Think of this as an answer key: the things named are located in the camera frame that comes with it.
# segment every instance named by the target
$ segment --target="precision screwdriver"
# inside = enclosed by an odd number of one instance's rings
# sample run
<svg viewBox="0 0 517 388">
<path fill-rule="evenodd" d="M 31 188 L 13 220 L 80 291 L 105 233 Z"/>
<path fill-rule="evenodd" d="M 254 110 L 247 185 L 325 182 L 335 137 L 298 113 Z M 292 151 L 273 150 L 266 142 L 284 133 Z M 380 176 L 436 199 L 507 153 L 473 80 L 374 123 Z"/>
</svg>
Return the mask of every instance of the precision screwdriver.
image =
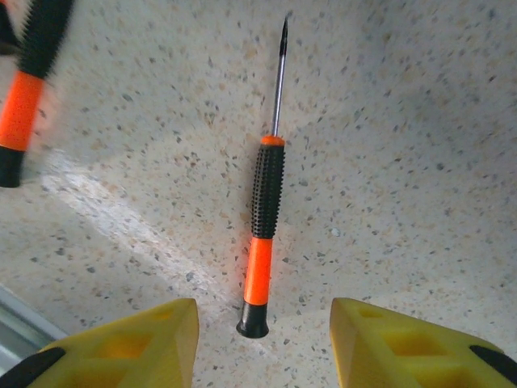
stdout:
<svg viewBox="0 0 517 388">
<path fill-rule="evenodd" d="M 266 317 L 271 256 L 284 177 L 285 141 L 278 136 L 278 127 L 287 49 L 288 18 L 286 17 L 280 40 L 272 130 L 271 135 L 263 137 L 260 142 L 253 184 L 251 202 L 253 237 L 244 288 L 244 305 L 241 320 L 237 325 L 237 331 L 247 338 L 262 338 L 269 332 Z"/>
</svg>

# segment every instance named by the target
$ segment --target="textured grip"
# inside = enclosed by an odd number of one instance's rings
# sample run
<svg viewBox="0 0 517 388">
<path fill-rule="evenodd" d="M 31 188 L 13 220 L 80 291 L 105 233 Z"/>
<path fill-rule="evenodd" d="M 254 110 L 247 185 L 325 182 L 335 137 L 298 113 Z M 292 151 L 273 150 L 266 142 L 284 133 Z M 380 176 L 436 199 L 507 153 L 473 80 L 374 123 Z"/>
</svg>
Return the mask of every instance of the textured grip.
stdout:
<svg viewBox="0 0 517 388">
<path fill-rule="evenodd" d="M 251 204 L 253 237 L 273 238 L 284 178 L 284 146 L 260 146 Z"/>
</svg>

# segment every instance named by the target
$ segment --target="screwdriver handle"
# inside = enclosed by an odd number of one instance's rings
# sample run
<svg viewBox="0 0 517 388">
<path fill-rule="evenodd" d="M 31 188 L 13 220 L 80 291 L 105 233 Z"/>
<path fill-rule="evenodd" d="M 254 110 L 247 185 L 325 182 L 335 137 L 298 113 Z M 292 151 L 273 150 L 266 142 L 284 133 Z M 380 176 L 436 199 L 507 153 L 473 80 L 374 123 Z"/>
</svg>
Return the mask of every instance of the screwdriver handle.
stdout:
<svg viewBox="0 0 517 388">
<path fill-rule="evenodd" d="M 262 338 L 267 328 L 267 300 L 271 277 L 271 253 L 284 178 L 284 140 L 263 137 L 258 151 L 251 203 L 250 260 L 244 290 L 242 318 L 237 331 L 248 338 Z"/>
</svg>

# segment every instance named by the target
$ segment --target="granite countertop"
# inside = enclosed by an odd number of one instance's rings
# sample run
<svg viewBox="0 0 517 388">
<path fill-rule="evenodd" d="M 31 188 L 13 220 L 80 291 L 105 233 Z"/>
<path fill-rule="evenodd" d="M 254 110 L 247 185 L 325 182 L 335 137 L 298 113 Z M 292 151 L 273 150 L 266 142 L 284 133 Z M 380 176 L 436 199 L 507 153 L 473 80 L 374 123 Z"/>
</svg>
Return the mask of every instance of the granite countertop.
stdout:
<svg viewBox="0 0 517 388">
<path fill-rule="evenodd" d="M 289 11 L 271 333 L 250 341 L 252 170 Z M 23 186 L 0 191 L 0 280 L 69 333 L 194 297 L 194 387 L 336 386 L 333 297 L 516 357 L 516 41 L 511 0 L 78 2 Z"/>
</svg>

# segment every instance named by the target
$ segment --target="terrazzo surface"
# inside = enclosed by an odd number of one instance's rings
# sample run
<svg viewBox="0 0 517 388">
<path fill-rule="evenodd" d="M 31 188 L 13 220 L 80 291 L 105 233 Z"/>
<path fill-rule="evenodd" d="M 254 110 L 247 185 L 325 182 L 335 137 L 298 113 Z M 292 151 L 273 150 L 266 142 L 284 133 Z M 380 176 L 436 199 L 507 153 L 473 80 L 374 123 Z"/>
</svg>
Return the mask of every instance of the terrazzo surface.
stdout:
<svg viewBox="0 0 517 388">
<path fill-rule="evenodd" d="M 26 2 L 10 2 L 16 26 Z M 254 158 L 292 11 L 269 326 L 235 331 Z M 78 1 L 0 281 L 69 333 L 194 297 L 194 387 L 337 386 L 333 297 L 517 356 L 517 7 Z M 0 99 L 15 71 L 0 58 Z"/>
</svg>

